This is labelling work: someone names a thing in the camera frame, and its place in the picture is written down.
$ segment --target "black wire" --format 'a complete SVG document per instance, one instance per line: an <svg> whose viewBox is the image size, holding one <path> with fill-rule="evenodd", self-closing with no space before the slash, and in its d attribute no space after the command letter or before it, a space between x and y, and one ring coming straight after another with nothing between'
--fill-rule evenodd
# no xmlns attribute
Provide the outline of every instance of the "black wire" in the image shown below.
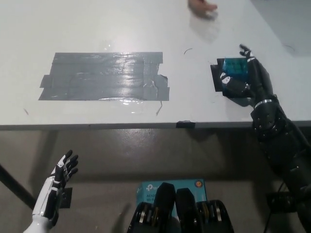
<svg viewBox="0 0 311 233"><path fill-rule="evenodd" d="M279 193L281 191L283 185L284 185L284 182L278 188L277 193ZM263 233L266 233L267 230L268 230L268 226L269 226L271 215L272 215L272 213L271 213L271 210L270 210L270 213L269 213L269 216L268 216L268 219L267 219L267 222L266 222L266 226L264 227Z"/></svg>

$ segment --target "white table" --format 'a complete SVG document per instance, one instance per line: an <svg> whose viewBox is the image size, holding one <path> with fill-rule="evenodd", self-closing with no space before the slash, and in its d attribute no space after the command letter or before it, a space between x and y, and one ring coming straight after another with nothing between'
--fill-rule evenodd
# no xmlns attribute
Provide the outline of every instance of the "white table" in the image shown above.
<svg viewBox="0 0 311 233"><path fill-rule="evenodd" d="M270 73L287 116L311 125L311 52L291 54L250 0L217 3L218 17L203 20L186 0L6 0L0 9L0 129L164 128L179 121L195 122L196 128L250 126L252 108L215 92L209 67L217 58L239 56L240 43ZM301 15L293 14L302 25ZM159 101L38 101L56 52L123 51L163 52L159 74L171 89L158 115Z"/></svg>

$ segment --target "tape strip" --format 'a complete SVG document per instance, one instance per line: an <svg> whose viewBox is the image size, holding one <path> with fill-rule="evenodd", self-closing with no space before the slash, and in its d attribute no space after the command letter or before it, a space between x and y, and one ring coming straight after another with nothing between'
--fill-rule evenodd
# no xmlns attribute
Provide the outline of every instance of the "tape strip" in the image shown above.
<svg viewBox="0 0 311 233"><path fill-rule="evenodd" d="M39 100L169 100L161 52L56 53Z"/></svg>
<svg viewBox="0 0 311 233"><path fill-rule="evenodd" d="M44 88L39 100L169 100L170 88Z"/></svg>
<svg viewBox="0 0 311 233"><path fill-rule="evenodd" d="M56 53L53 64L163 63L161 52Z"/></svg>

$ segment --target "blue box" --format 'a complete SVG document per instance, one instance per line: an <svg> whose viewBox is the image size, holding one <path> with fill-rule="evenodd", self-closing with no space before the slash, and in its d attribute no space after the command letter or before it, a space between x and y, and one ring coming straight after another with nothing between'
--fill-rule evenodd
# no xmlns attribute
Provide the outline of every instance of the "blue box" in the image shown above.
<svg viewBox="0 0 311 233"><path fill-rule="evenodd" d="M242 82L248 81L248 68L246 58L225 58L223 72Z"/></svg>
<svg viewBox="0 0 311 233"><path fill-rule="evenodd" d="M154 203L156 190L163 182L173 184L175 187L175 191L177 191L177 189L179 188L188 188L194 195L195 202L207 200L203 179L175 180L175 181L147 181L142 182L137 189L136 204L138 205L141 202ZM172 212L172 217L178 219L175 204Z"/></svg>

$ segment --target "robotic hand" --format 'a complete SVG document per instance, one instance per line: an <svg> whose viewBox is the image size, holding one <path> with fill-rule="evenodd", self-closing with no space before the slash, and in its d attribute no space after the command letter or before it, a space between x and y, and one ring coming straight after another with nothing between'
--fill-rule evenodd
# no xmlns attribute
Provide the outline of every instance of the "robotic hand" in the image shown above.
<svg viewBox="0 0 311 233"><path fill-rule="evenodd" d="M44 182L33 211L33 221L24 233L47 233L56 225L66 183L78 171L78 155L71 155L72 150L69 150Z"/></svg>
<svg viewBox="0 0 311 233"><path fill-rule="evenodd" d="M302 132L285 116L269 75L251 50L240 45L248 65L249 83L239 82L225 73L223 85L234 94L250 93L253 130L273 172L281 177L295 200L299 219L311 232L311 147Z"/></svg>

